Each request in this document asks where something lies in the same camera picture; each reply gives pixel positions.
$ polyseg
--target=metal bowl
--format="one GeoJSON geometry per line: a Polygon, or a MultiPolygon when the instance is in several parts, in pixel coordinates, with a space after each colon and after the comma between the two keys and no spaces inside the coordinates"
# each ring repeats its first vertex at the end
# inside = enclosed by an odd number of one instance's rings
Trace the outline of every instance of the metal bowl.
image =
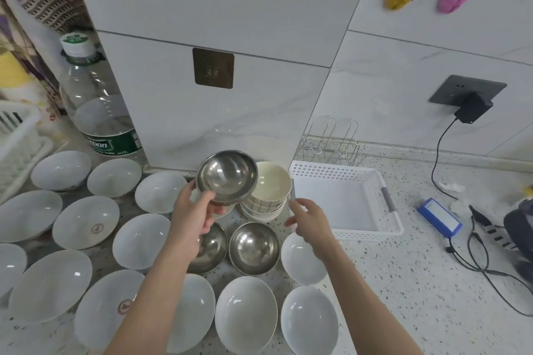
{"type": "Polygon", "coordinates": [[[246,153],[223,150],[208,157],[196,176],[200,192],[215,191],[212,201],[218,205],[232,205],[249,197],[257,184],[257,164],[246,153]]]}
{"type": "Polygon", "coordinates": [[[267,273],[276,266],[279,254],[276,233],[266,224],[243,224],[231,236],[230,260],[244,275],[258,276],[267,273]]]}
{"type": "Polygon", "coordinates": [[[200,250],[189,264],[188,273],[205,275],[215,271],[228,253],[228,237],[218,223],[211,226],[209,233],[200,236],[200,250]]]}

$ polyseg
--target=white bowl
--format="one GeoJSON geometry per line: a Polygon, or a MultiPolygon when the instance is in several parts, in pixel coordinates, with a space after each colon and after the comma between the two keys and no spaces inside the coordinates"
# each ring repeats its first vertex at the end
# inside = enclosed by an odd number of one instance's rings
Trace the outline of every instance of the white bowl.
{"type": "Polygon", "coordinates": [[[167,352],[181,353],[198,344],[215,316],[215,292],[207,279],[188,273],[174,313],[167,352]]]}
{"type": "Polygon", "coordinates": [[[330,355],[337,345],[337,313],[324,293],[300,286],[283,302],[281,331],[296,355],[330,355]]]}
{"type": "Polygon", "coordinates": [[[9,298],[11,315],[43,323],[68,311],[89,286],[93,266],[81,251],[61,250],[40,259],[22,274],[9,298]]]}
{"type": "Polygon", "coordinates": [[[289,173],[281,166],[270,162],[258,162],[257,185],[250,200],[258,205],[271,207],[281,204],[292,189],[289,173]]]}
{"type": "Polygon", "coordinates": [[[275,212],[276,210],[278,210],[280,207],[283,206],[283,204],[285,202],[287,202],[287,198],[285,198],[285,200],[281,204],[276,204],[276,205],[272,205],[272,206],[261,206],[259,204],[256,204],[255,202],[250,201],[250,198],[246,198],[243,201],[243,204],[245,204],[251,210],[254,210],[256,212],[269,213],[269,212],[275,212]]]}
{"type": "Polygon", "coordinates": [[[169,234],[170,220],[157,213],[134,217],[113,241],[113,256],[124,268],[145,270],[154,264],[169,234]]]}
{"type": "Polygon", "coordinates": [[[89,172],[89,156],[66,150],[37,163],[31,171],[31,182],[40,189],[66,191],[82,185],[89,172]]]}
{"type": "Polygon", "coordinates": [[[0,206],[0,242],[15,243],[39,236],[63,208],[59,194],[38,190],[17,195],[0,206]]]}
{"type": "Polygon", "coordinates": [[[268,212],[268,213],[262,213],[262,212],[258,212],[258,211],[254,211],[252,210],[252,208],[250,208],[248,205],[246,205],[244,202],[241,203],[241,205],[243,206],[243,209],[245,211],[247,211],[250,215],[252,215],[253,217],[257,218],[257,219],[272,219],[273,217],[276,217],[278,216],[281,211],[283,210],[283,204],[287,202],[286,200],[283,201],[283,203],[273,212],[268,212]]]}
{"type": "Polygon", "coordinates": [[[246,209],[245,205],[242,202],[240,203],[240,209],[244,217],[248,220],[251,220],[252,222],[261,222],[261,223],[267,224],[268,222],[271,222],[277,216],[279,216],[279,213],[274,213],[274,214],[269,213],[270,217],[267,217],[265,219],[262,219],[260,217],[255,217],[252,214],[250,214],[250,212],[246,209]]]}
{"type": "Polygon", "coordinates": [[[120,197],[133,190],[141,176],[141,166],[133,160],[113,159],[92,170],[87,179],[87,188],[94,195],[120,197]]]}
{"type": "Polygon", "coordinates": [[[186,184],[186,179],[177,171],[159,171],[141,181],[135,190],[135,202],[146,212],[170,213],[186,184]]]}
{"type": "Polygon", "coordinates": [[[0,244],[0,296],[5,295],[19,283],[28,265],[28,257],[16,244],[0,244]]]}
{"type": "Polygon", "coordinates": [[[115,230],[119,218],[120,209],[111,198],[86,197],[61,212],[52,237],[65,249],[86,249],[104,241],[115,230]]]}
{"type": "Polygon", "coordinates": [[[74,317],[74,334],[83,345],[107,348],[143,279],[140,272],[123,269],[106,275],[87,291],[74,317]]]}
{"type": "MultiPolygon", "coordinates": [[[[201,195],[202,195],[202,193],[200,192],[200,190],[195,188],[191,192],[191,198],[190,199],[191,199],[192,202],[196,202],[197,200],[200,199],[201,195]]],[[[215,219],[220,219],[221,217],[225,217],[228,213],[230,213],[233,210],[234,207],[235,207],[235,204],[227,205],[227,206],[224,207],[225,208],[225,212],[224,212],[223,215],[219,215],[219,214],[216,213],[215,215],[213,215],[213,217],[215,219]]]]}
{"type": "Polygon", "coordinates": [[[276,298],[259,278],[234,279],[218,297],[215,311],[218,337],[237,355],[261,351],[270,342],[277,323],[276,298]]]}
{"type": "Polygon", "coordinates": [[[317,284],[327,275],[326,267],[316,258],[311,245],[296,233],[290,234],[283,242],[281,263],[300,285],[317,284]]]}

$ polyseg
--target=white bottle cap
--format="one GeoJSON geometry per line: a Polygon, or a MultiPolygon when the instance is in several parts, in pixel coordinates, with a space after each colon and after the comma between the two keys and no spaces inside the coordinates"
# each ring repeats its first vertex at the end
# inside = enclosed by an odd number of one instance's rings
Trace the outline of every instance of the white bottle cap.
{"type": "Polygon", "coordinates": [[[68,33],[59,40],[65,53],[73,58],[86,58],[97,52],[93,42],[83,33],[68,33]]]}

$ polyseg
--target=person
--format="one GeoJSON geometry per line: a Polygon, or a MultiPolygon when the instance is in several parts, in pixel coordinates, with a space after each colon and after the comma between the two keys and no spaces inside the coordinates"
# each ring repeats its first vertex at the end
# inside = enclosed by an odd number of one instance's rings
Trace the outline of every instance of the person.
{"type": "MultiPolygon", "coordinates": [[[[198,255],[199,236],[210,230],[222,206],[207,191],[190,201],[194,183],[180,191],[167,240],[105,355],[165,354],[187,267],[198,255]]],[[[330,229],[322,209],[309,199],[289,202],[296,233],[322,260],[337,295],[358,355],[423,355],[415,341],[366,284],[330,229]]]]}

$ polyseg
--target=forearm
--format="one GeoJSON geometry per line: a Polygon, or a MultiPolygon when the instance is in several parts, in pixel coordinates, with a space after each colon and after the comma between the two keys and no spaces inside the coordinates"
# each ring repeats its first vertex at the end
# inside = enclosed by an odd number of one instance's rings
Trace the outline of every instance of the forearm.
{"type": "Polygon", "coordinates": [[[165,354],[188,263],[163,247],[105,355],[165,354]]]}
{"type": "Polygon", "coordinates": [[[337,242],[324,264],[358,355],[423,355],[337,242]]]}

